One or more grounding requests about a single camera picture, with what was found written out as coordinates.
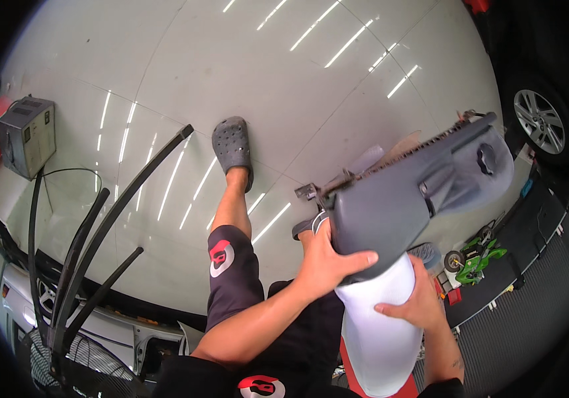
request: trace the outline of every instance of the white mesh fabric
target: white mesh fabric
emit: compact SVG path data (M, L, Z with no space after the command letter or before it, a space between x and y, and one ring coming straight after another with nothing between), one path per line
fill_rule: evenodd
M344 302L342 337L353 372L370 397L399 391L412 372L422 329L375 312L378 302L400 305L415 286L415 273L404 253L386 272L366 282L337 287Z

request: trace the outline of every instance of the white floor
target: white floor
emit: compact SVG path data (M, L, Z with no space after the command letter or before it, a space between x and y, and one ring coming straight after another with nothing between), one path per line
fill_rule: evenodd
M140 245L114 288L196 313L206 312L207 226L225 187L210 137L225 117L249 124L248 205L264 194L250 215L254 236L286 208L255 243L268 287L295 276L302 248L291 227L314 213L294 189L326 183L372 145L389 150L413 131L428 139L457 110L500 116L489 59L460 0L48 1L18 39L1 88L13 100L56 102L57 152L46 171L97 170L112 192L102 216L149 156L193 125L87 276L103 282ZM527 170L517 162L503 198L434 219L418 242L450 250L512 205ZM98 188L89 172L47 177L41 250L63 261ZM24 250L31 195L31 184L0 168L0 214Z

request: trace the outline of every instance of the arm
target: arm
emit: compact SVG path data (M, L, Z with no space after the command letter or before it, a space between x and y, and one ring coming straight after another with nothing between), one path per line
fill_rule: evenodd
M431 329L424 330L426 385L458 378L463 383L462 353L445 316Z
M424 329L426 344L426 385L458 378L463 383L464 363L446 315L442 311L433 282L424 263L410 256L415 270L415 288L401 306L380 303L379 313L402 318Z
M331 227L322 223L309 243L297 277L271 298L218 323L191 354L234 368L264 351L312 301L332 291L346 275L377 261L374 251L342 256L331 246Z

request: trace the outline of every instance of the shorts logo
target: shorts logo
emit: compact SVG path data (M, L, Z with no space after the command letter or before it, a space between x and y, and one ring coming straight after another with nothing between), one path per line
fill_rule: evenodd
M283 398L284 384L274 377L257 375L242 379L238 383L243 398Z
M225 272L225 269L232 265L234 256L233 247L229 241L222 239L216 243L216 246L209 250L209 257L211 258L209 273L211 277L215 278Z

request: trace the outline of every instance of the toy motorcycle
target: toy motorcycle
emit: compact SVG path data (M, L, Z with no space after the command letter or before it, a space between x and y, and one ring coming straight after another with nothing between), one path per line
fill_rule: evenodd
M489 226L484 226L479 233L460 251L452 250L444 258L444 267L456 274L455 279L463 285L474 285L484 277L483 269L492 257L499 259L507 250L499 248L495 233Z

